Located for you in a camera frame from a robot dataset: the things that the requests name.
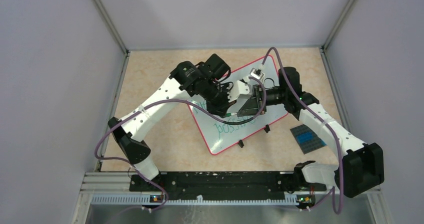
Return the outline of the green white marker pen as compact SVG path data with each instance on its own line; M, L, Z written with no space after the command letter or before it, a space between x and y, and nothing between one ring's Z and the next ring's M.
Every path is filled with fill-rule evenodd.
M238 112L232 112L232 116L237 116L238 115Z

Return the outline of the red-edged whiteboard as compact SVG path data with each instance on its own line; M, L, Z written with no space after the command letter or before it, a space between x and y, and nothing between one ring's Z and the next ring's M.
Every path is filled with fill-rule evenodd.
M260 66L263 59L264 58L261 57L249 64L235 69L232 71L231 76L226 81L230 81L235 84L235 81L247 76L253 68ZM263 73L265 74L265 78L272 79L275 82L275 85L277 85L278 82L278 69L279 65L276 64L274 58L269 55L266 58ZM228 112L237 112L243 106L246 100L247 99L242 98L238 99L237 103L231 106ZM207 107L206 101L198 95L194 96L190 102L198 105L203 109L206 109ZM217 155L233 145L238 145L240 140L244 140L261 130L264 131L266 125L270 126L272 123L275 123L276 121L288 115L288 112L284 109L283 105L267 106L265 114L259 115L249 123L235 126L218 122L211 118L209 115L199 111L197 108L192 106L188 107L199 129L202 139L212 155ZM248 118L249 117L238 117L237 115L234 115L222 119L229 122L240 122L247 120Z

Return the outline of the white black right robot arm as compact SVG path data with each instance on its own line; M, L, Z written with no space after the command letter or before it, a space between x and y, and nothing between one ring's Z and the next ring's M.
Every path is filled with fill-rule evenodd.
M262 104L284 105L286 111L307 126L338 157L337 165L315 161L295 166L293 184L307 190L313 183L339 188L346 197L357 195L385 180L384 154L377 143L367 144L339 124L319 101L302 90L300 75L294 67L278 70L279 85L263 89L252 87L252 96L237 112L239 117L255 115Z

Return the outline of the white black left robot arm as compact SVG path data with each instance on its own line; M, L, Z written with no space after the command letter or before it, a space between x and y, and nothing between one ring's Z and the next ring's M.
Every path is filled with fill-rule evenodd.
M110 128L123 124L113 132L113 138L129 163L143 176L141 184L149 191L160 186L159 170L151 157L151 149L144 139L149 130L177 105L177 100L188 101L199 95L206 101L206 110L223 118L230 106L228 90L218 80L231 73L231 68L217 54L196 65L190 61L179 63L164 83L133 112L109 120Z

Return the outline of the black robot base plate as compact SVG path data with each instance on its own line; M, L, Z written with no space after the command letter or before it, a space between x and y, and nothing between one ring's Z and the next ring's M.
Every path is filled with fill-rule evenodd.
M294 192L326 191L324 184L302 181L293 172L161 172L153 184L131 176L131 192L164 189L169 200L189 200L201 195L206 200L280 200Z

